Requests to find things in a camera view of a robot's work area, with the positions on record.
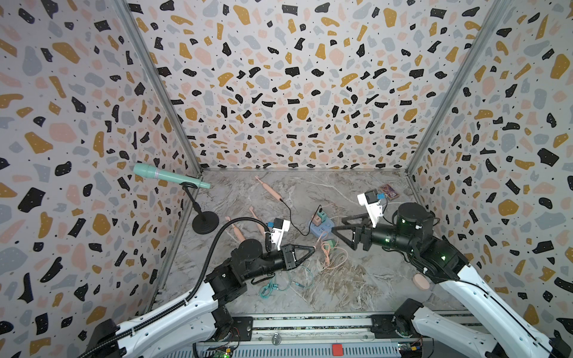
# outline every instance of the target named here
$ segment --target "black cable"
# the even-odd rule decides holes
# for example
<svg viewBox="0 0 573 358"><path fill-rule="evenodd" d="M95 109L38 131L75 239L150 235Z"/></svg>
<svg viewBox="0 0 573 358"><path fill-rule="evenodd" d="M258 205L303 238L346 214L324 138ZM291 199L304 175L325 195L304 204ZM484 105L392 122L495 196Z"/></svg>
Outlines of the black cable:
<svg viewBox="0 0 573 358"><path fill-rule="evenodd" d="M397 252L397 253L401 253L402 256L404 256L404 261L406 261L407 263L410 263L410 260L406 258L406 254L403 251L400 250L394 250L394 249L387 249L385 247L382 248L382 250L386 251L386 252Z"/></svg>
<svg viewBox="0 0 573 358"><path fill-rule="evenodd" d="M384 200L386 200L386 205L384 205L384 209L382 209L382 218L390 225L392 226L396 226L394 225L393 222L389 222L388 219L386 219L386 217L384 216L384 213L386 212L386 208L388 207L388 198L384 197Z"/></svg>
<svg viewBox="0 0 573 358"><path fill-rule="evenodd" d="M239 333L239 329L237 327L233 327L237 331L237 346L232 349L234 352L237 348L239 348L239 344L241 343L241 334Z"/></svg>
<svg viewBox="0 0 573 358"><path fill-rule="evenodd" d="M216 350L223 348L224 346L228 345L229 343L231 343L231 339L233 339L233 332L229 331L229 334L231 334L231 336L229 337L229 340L227 342L223 343L223 345L220 345L216 348L209 348L207 350L208 351L216 351Z"/></svg>
<svg viewBox="0 0 573 358"><path fill-rule="evenodd" d="M471 282L468 282L468 281L463 281L463 280L454 280L454 281L462 282L462 283L468 284L468 285L472 285L472 286L475 286L475 287L479 288L480 290L482 290L486 295L488 295L488 298L491 298L495 303L498 304L499 307L503 308L503 310L504 310L511 318L513 318L513 320L516 321L517 324L519 324L520 327L521 327L531 338L533 338L533 340L535 340L535 341L537 342L537 344L539 344L539 346L540 346L541 348L545 349L545 351L546 351L547 353L549 353L549 354L552 355L553 357L557 358L557 356L554 355L551 351L549 351L543 344L539 343L538 340L537 340L537 338L535 338L535 337L527 330L527 328L525 328L525 326L524 326L523 324L521 324L521 322L520 322L517 318L515 318L515 316L512 315L510 311L507 310L507 308L505 308L501 303L499 303L499 301L497 301L493 296L491 296L491 295L489 294L489 292L487 292L486 290L484 290L482 287L480 287L480 286L478 286L478 285L476 285L476 284L473 284L473 283L471 283Z"/></svg>
<svg viewBox="0 0 573 358"><path fill-rule="evenodd" d="M431 353L430 353L430 355L429 355L428 357L426 357L426 358L430 358L430 357L432 356L432 354L434 354L434 350L435 350L435 342L434 342L434 339L432 338L432 339L431 339Z"/></svg>
<svg viewBox="0 0 573 358"><path fill-rule="evenodd" d="M315 213L314 213L314 214L312 215L312 217L311 217L311 221L308 223L308 232L307 232L306 234L303 234L303 232L300 231L299 228L296 227L295 224L292 222L292 211L291 211L291 208L287 205L287 203L284 202L284 200L281 199L281 201L282 201L283 204L285 204L285 206L286 206L287 209L288 209L288 217L289 217L289 219L291 220L291 225L292 225L298 232L300 232L300 234L301 234L302 236L308 236L308 235L311 233L311 223L312 223L312 220L314 219L316 213L319 212L319 210L320 210L320 208L322 207L322 205L319 205L319 206L316 208Z"/></svg>
<svg viewBox="0 0 573 358"><path fill-rule="evenodd" d="M187 297L185 297L184 301L179 301L177 302L175 305L167 308L164 311L159 312L158 314L154 315L153 317L147 319L146 321L141 322L140 324L138 324L137 326L130 328L127 331L121 332L121 333L117 333L115 336L103 341L102 343L98 344L97 346L85 351L84 353L80 354L78 358L87 358L90 355L92 355L93 353L97 352L98 350L102 349L103 347L105 347L108 344L112 344L114 342L119 341L120 339L123 339L125 337L128 337L130 335L132 335L133 333L149 326L150 324L160 320L161 318L169 315L170 313L176 311L177 309L179 309L180 307L183 307L187 304L187 302L191 301L191 299L193 297L195 297L195 293L197 293L197 291L199 290L199 287L201 286L201 283L203 282L203 279L205 278L205 274L207 273L207 268L209 267L209 262L211 261L211 256L213 256L213 253L215 251L215 246L217 245L217 242L219 241L219 238L221 237L221 235L225 232L225 230L231 226L232 224L239 222L239 221L252 221L255 222L257 224L260 224L263 226L263 228L265 229L265 235L270 236L270 230L269 227L262 221L255 219L255 218L249 218L249 217L240 217L240 218L234 218L228 222L226 222L225 224L223 224L223 226L219 229L219 231L217 232L217 234L215 235L215 238L213 239L213 243L211 244L211 247L209 248L209 252L207 253L207 258L205 259L205 263L203 264L203 269L201 270L201 274L199 275L199 279L197 280L197 283L195 284L195 287L193 287L193 290L187 295Z"/></svg>

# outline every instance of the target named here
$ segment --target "marble floor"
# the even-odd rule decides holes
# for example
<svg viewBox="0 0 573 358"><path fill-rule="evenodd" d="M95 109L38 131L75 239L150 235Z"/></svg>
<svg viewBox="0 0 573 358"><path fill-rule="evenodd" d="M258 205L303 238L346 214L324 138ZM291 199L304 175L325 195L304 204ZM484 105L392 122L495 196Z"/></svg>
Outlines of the marble floor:
<svg viewBox="0 0 573 358"><path fill-rule="evenodd" d="M292 222L306 233L308 222L320 204L335 224L340 218L365 212L358 204L357 194L390 184L400 193L394 202L414 201L406 178L398 172L320 172L320 171L206 171L203 180L211 183L211 189L201 189L197 201L204 210L219 215L221 226L225 216L231 218L251 217L249 207L264 222L274 218L288 219L288 209L275 200L256 181L258 175L274 188L289 204L293 211ZM390 204L386 215L397 209L398 204ZM186 290L191 289L197 280L211 242L217 231L207 235L198 235L187 225L175 261L169 272L163 293L158 303L165 303ZM263 237L257 226L251 222L237 224L246 238ZM296 243L313 246L317 238L312 234L301 235L293 227L285 234L283 243ZM210 263L209 272L229 257L238 246L238 239L232 229L228 229L217 244ZM407 298L425 302L432 309L462 309L463 306L447 292L436 286L433 291L421 291L412 282L415 269L404 262L399 253L388 253L377 246L370 251L347 249L348 260L333 270L324 270L324 253L319 249L304 264L314 276L310 288L301 288L294 284L285 291L275 290L269 298L261 298L259 290L266 282L251 285L248 291L227 304L231 313L304 313L304 312L352 312L387 311L397 309ZM331 258L343 252L335 250ZM308 272L298 267L290 271L293 281L305 286L312 282ZM282 272L276 282L280 288L286 288L288 276Z"/></svg>

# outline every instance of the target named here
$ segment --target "microphone stand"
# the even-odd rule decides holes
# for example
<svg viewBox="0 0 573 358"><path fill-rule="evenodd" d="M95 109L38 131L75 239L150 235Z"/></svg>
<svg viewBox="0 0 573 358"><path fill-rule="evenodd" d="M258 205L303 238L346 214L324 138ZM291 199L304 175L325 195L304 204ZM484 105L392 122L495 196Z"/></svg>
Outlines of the microphone stand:
<svg viewBox="0 0 573 358"><path fill-rule="evenodd" d="M183 190L187 193L187 196L191 199L193 204L193 210L197 212L197 216L193 219L191 227L193 231L197 234L205 235L213 232L217 226L219 226L219 216L212 211L201 211L201 206L195 201L189 188L197 189L197 185L190 182L181 183Z"/></svg>

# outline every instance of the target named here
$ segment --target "plug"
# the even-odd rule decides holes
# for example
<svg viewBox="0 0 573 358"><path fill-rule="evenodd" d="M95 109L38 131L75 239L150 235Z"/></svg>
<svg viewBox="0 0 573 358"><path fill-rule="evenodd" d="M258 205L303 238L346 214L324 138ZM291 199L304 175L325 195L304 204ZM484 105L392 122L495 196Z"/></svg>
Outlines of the plug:
<svg viewBox="0 0 573 358"><path fill-rule="evenodd" d="M318 211L318 213L316 213L316 215L318 215L322 221L325 221L327 218L326 213L322 211L322 208L320 208L320 210Z"/></svg>
<svg viewBox="0 0 573 358"><path fill-rule="evenodd" d="M330 246L331 249L333 249L333 248L336 246L336 244L334 243L334 240L333 240L333 239L326 240L326 241L323 241L323 242L326 242L326 243L328 244L328 246Z"/></svg>
<svg viewBox="0 0 573 358"><path fill-rule="evenodd" d="M315 226L320 226L320 224L322 224L322 219L320 218L320 216L315 215L315 216L312 218L312 223L313 223Z"/></svg>

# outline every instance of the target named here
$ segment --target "wire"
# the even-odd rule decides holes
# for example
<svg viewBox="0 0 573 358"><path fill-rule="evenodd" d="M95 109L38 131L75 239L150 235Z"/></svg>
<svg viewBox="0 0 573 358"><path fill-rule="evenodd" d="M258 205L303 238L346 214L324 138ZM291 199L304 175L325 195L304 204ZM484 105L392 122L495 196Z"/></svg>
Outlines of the wire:
<svg viewBox="0 0 573 358"><path fill-rule="evenodd" d="M388 207L388 205L390 204L405 204L406 202L388 202L388 198L385 196L384 200L386 201L386 205L384 205L384 209L382 209L382 218L390 225L392 226L396 226L396 224L394 224L393 222L388 221L388 219L386 219L386 217L384 216L384 213L386 212L386 208Z"/></svg>
<svg viewBox="0 0 573 358"><path fill-rule="evenodd" d="M401 253L402 256L404 256L404 261L406 261L407 263L410 263L410 260L406 257L406 254L403 251L400 250L394 250L394 249L387 249L385 247L382 248L382 250L386 251L386 252L397 252L397 253Z"/></svg>
<svg viewBox="0 0 573 358"><path fill-rule="evenodd" d="M431 339L431 353L430 353L430 355L429 355L428 357L426 357L426 358L430 358L430 357L432 356L432 354L434 354L434 349L435 349L435 342L434 342L434 339L432 338L432 339Z"/></svg>
<svg viewBox="0 0 573 358"><path fill-rule="evenodd" d="M312 272L309 270L308 267L303 266L303 265L300 265L300 266L301 266L301 267L304 267L304 268L307 270L308 274L311 275L311 279L312 279L311 284L308 285L308 286L305 286L305 285L300 284L300 283L298 283L298 282L296 282L296 281L292 281L292 283L294 283L296 286L301 287L301 288L311 288L311 287L315 284L315 276L312 274Z"/></svg>
<svg viewBox="0 0 573 358"><path fill-rule="evenodd" d="M306 234L303 234L303 232L300 231L300 229L299 229L298 227L296 227L295 224L292 222L292 211L291 211L291 208L287 205L287 203L285 203L284 200L281 199L281 201L282 201L283 204L285 204L285 206L286 206L287 209L288 209L288 217L289 217L289 219L291 220L291 225L292 225L298 232L300 232L300 234L301 234L302 236L308 236L308 235L311 233L311 223L312 223L312 219L315 217L316 213L319 212L319 210L320 210L320 208L322 207L322 205L319 205L319 206L316 208L315 213L314 213L314 214L312 215L312 217L311 217L311 221L308 223L308 232L307 232Z"/></svg>
<svg viewBox="0 0 573 358"><path fill-rule="evenodd" d="M220 348L223 348L224 346L228 345L229 343L231 343L231 339L233 339L233 333L232 333L231 331L229 331L228 334L230 335L230 337L229 337L229 340L228 340L227 342L223 343L223 345L220 345L220 346L218 346L218 347L216 347L216 348L209 348L209 349L207 349L207 350L208 350L208 351L216 351L216 350L218 350L218 349L220 349Z"/></svg>
<svg viewBox="0 0 573 358"><path fill-rule="evenodd" d="M420 340L421 340L422 338L423 338L423 336L420 336L420 338L416 339L416 341L415 341L415 342L413 342L412 344L410 344L410 347L412 347L414 344L416 344L416 343L420 342Z"/></svg>
<svg viewBox="0 0 573 358"><path fill-rule="evenodd" d="M241 343L241 334L239 333L239 329L237 327L233 327L237 331L237 346L233 348L233 352L239 348L239 344Z"/></svg>
<svg viewBox="0 0 573 358"><path fill-rule="evenodd" d="M288 288L291 286L291 274L287 271L286 272L288 274L288 285L286 286L286 288L282 289L278 286L278 284L276 283L276 276L271 278L269 283L264 285L263 287L261 287L261 289L258 292L259 297L263 298L263 299L267 299L270 297L270 294L273 293L273 290L279 290L279 291L286 291L288 290Z"/></svg>
<svg viewBox="0 0 573 358"><path fill-rule="evenodd" d="M316 246L318 245L318 243L320 242L320 240L322 239L323 235L328 233L326 231L324 231L322 234L320 234L319 239L316 241L316 244L314 245L314 248L316 249ZM323 253L324 253L324 267L323 270L332 270L332 269L336 269L337 267L342 266L342 264L344 264L346 262L346 260L348 260L348 251L346 251L346 249L342 248L342 247L338 247L338 241L340 240L340 238L338 238L336 240L336 243L334 244L334 247L330 247L330 245L328 244L328 242L322 241L322 243L320 244L320 248L322 249ZM336 257L334 257L332 259L332 263L330 260L330 252L331 250L334 249L339 249L342 250L346 253L346 256L344 257L344 260L342 260L341 263L339 263L338 265L331 267L331 265L334 264L334 262L336 261L336 259L338 259L339 257L344 256L343 253L340 253L339 255L337 255Z"/></svg>
<svg viewBox="0 0 573 358"><path fill-rule="evenodd" d="M160 320L161 318L163 318L165 316L168 316L170 313L172 313L172 312L176 311L177 309L185 306L189 301L191 301L195 297L195 294L197 293L197 291L199 290L201 283L203 283L203 279L205 278L205 274L207 273L207 268L209 267L209 262L211 261L211 257L213 256L213 253L215 252L215 246L217 245L219 238L221 237L221 235L225 232L225 230L229 226L231 226L232 224L239 222L239 221L252 221L252 222L261 224L263 226L263 228L266 229L265 234L270 236L269 227L264 222L262 222L258 219L249 218L249 217L240 217L240 218L235 218L235 219L232 219L231 221L226 222L219 229L219 231L217 232L217 235L215 235L215 238L213 239L213 243L211 244L211 247L209 248L209 252L207 253L207 257L205 259L205 262L203 263L203 269L201 270L201 273L199 275L199 279L197 280L195 287L193 287L193 290L191 290L191 292L187 295L185 300L177 302L173 306L170 306L169 308L165 309L164 311L161 311L158 314L152 316L151 318L148 318L147 320L141 322L137 326L134 326L134 327L132 327L126 331L123 331L121 333L115 334L115 336L101 342L97 346L95 346L89 350L86 350L84 353L80 354L78 358L87 358L87 357L91 356L92 354L94 354L95 352L102 349L103 347L105 347L109 344L115 343L115 342L119 341L120 339L123 339L123 338L126 338L126 337L133 335L135 332L142 330L143 328L149 326L150 324L153 324L154 322ZM196 353L197 349L195 347L195 344L193 346L194 346L194 353Z"/></svg>

